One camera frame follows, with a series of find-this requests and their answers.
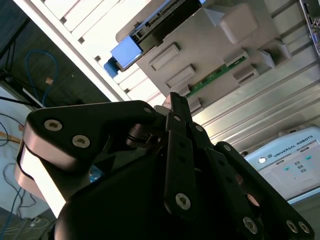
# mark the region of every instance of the blue plastic part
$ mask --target blue plastic part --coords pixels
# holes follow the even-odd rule
[[[112,57],[110,58],[104,65],[103,68],[106,72],[110,75],[110,77],[114,78],[118,75],[118,67],[115,65],[115,59]]]
[[[111,54],[114,59],[123,67],[128,67],[138,57],[142,55],[143,51],[131,36],[123,39],[118,46],[116,46]]]

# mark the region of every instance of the white panel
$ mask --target white panel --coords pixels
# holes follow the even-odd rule
[[[144,80],[143,82],[141,82],[138,86],[136,86],[130,92],[128,92],[128,96],[132,100],[146,101],[148,98],[150,98],[152,95],[154,95],[158,91],[159,90],[156,87],[156,85],[154,85],[154,83],[148,78],[147,80]]]
[[[283,34],[290,28],[294,27],[296,24],[303,21],[305,17],[300,11],[300,5],[298,3],[292,5],[281,14],[273,19],[275,27],[277,28],[279,34]]]
[[[306,106],[299,109],[295,109],[287,116],[282,116],[279,121],[274,124],[270,124],[267,127],[257,130],[255,133],[237,142],[230,142],[234,148],[241,151],[243,149],[249,149],[254,143],[261,143],[265,139],[272,138],[275,134],[289,128],[294,128],[303,124],[306,120],[317,117],[320,109],[320,102],[316,100]]]
[[[309,36],[309,29],[307,25],[304,25],[300,28],[298,28],[297,30],[295,30],[293,33],[289,34],[288,36],[282,38],[282,42],[284,42],[285,44],[291,44],[292,42],[294,42],[295,40],[299,39],[302,36]]]
[[[79,39],[84,34],[86,34],[89,29],[91,29],[114,5],[117,4],[119,0],[103,0],[99,6],[92,11],[89,16],[79,24],[74,31],[72,32],[72,35]],[[104,34],[108,35],[108,31],[106,30],[106,26],[104,28],[101,28],[100,31],[102,31]]]
[[[78,0],[46,0],[44,4],[60,20]]]
[[[155,105],[162,105],[166,100],[165,95],[163,95],[161,92],[158,96],[154,97],[152,100],[148,101],[148,104],[151,107],[154,107]]]
[[[121,72],[119,71],[118,72],[118,75],[115,76],[113,78],[113,80],[116,82],[116,83],[121,83],[122,81],[124,81],[126,78],[128,78],[129,76],[131,76],[134,72],[136,72],[137,70],[139,70],[139,66],[135,63],[133,64],[131,67],[129,67],[126,71],[124,72]]]
[[[264,3],[266,5],[266,8],[269,10],[269,13],[273,13],[289,1],[290,0],[264,0]]]
[[[81,0],[68,12],[64,26],[73,31],[100,3],[102,0]]]
[[[214,102],[204,111],[194,116],[193,120],[198,124],[207,125],[231,113],[242,104],[252,101],[259,93],[316,60],[313,46],[310,46],[293,56],[292,60],[285,65],[269,70],[219,101]]]
[[[295,41],[291,42],[287,46],[288,46],[290,53],[292,53],[293,51],[301,48],[302,46],[304,46],[310,42],[312,42],[312,40],[309,38],[308,35],[305,34],[305,35],[299,37],[298,39],[296,39]]]
[[[315,65],[298,76],[288,79],[283,84],[257,97],[254,101],[250,101],[247,104],[237,108],[229,115],[214,121],[212,124],[206,126],[205,130],[210,138],[215,137],[230,126],[237,124],[238,122],[261,111],[262,109],[273,106],[278,101],[281,101],[281,99],[295,93],[296,91],[313,82],[316,82],[319,78],[320,68],[318,65]]]
[[[104,56],[118,44],[116,34],[146,5],[144,1],[126,0],[113,7],[84,36],[83,47],[92,56]]]
[[[146,80],[147,75],[139,69],[134,72],[128,78],[126,78],[123,82],[119,84],[122,90],[132,90],[135,86],[139,85],[143,80]]]

